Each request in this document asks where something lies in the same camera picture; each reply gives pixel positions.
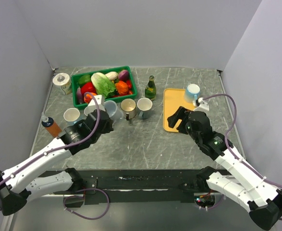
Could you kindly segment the grey printed mug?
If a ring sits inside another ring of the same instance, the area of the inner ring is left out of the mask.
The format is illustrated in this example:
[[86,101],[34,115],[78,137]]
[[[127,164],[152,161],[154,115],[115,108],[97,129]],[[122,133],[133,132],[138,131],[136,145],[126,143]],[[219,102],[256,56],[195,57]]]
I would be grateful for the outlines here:
[[89,113],[93,112],[93,108],[92,106],[87,106],[85,109],[84,109],[84,115],[85,116],[88,116]]

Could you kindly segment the light blue mug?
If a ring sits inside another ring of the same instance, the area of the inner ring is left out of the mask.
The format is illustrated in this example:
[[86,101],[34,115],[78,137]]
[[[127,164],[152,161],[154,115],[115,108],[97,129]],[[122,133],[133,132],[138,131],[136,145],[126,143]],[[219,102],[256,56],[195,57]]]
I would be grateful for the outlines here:
[[200,87],[197,84],[189,84],[184,92],[184,100],[196,107],[196,101],[200,95]]

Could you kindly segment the cream ribbed mug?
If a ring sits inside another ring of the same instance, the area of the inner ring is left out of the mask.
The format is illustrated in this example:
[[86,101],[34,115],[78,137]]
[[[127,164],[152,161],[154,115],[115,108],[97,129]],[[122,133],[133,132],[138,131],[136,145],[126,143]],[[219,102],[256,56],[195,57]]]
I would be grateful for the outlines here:
[[136,116],[136,102],[133,99],[124,99],[120,103],[120,108],[124,113],[124,117],[127,121]]

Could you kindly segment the green mug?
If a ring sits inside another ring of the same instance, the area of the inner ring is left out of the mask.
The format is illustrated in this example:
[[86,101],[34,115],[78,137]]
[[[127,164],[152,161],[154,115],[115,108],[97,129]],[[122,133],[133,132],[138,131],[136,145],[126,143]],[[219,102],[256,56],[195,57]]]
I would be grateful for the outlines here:
[[69,108],[63,113],[63,118],[68,126],[72,126],[80,121],[81,114],[77,108]]

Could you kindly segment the dark grey blue mug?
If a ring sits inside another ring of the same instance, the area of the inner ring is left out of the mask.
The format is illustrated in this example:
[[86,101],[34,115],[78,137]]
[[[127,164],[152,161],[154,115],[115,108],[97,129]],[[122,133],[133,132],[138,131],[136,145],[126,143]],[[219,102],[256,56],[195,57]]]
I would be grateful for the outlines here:
[[150,99],[141,98],[137,101],[136,105],[139,110],[138,115],[141,119],[147,119],[151,116],[153,103]]

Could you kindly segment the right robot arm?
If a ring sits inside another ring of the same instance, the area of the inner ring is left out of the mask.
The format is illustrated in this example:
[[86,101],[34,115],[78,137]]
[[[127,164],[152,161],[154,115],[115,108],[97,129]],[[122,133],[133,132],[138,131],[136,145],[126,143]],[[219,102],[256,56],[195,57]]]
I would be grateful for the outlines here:
[[269,231],[282,220],[282,186],[261,176],[223,134],[213,131],[206,113],[180,106],[167,121],[170,128],[190,135],[204,154],[235,178],[232,181],[206,167],[197,175],[197,186],[201,191],[211,189],[235,201],[263,230]]

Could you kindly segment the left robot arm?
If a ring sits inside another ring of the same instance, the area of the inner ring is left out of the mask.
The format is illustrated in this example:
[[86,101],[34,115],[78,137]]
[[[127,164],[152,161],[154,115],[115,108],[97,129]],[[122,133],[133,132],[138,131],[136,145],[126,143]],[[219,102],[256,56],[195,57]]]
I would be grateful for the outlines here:
[[72,157],[96,143],[102,134],[113,131],[113,120],[103,110],[95,110],[72,126],[68,126],[46,147],[20,164],[0,170],[0,212],[4,216],[16,213],[26,203],[52,193],[77,193],[84,187],[75,168],[42,177],[55,163]]

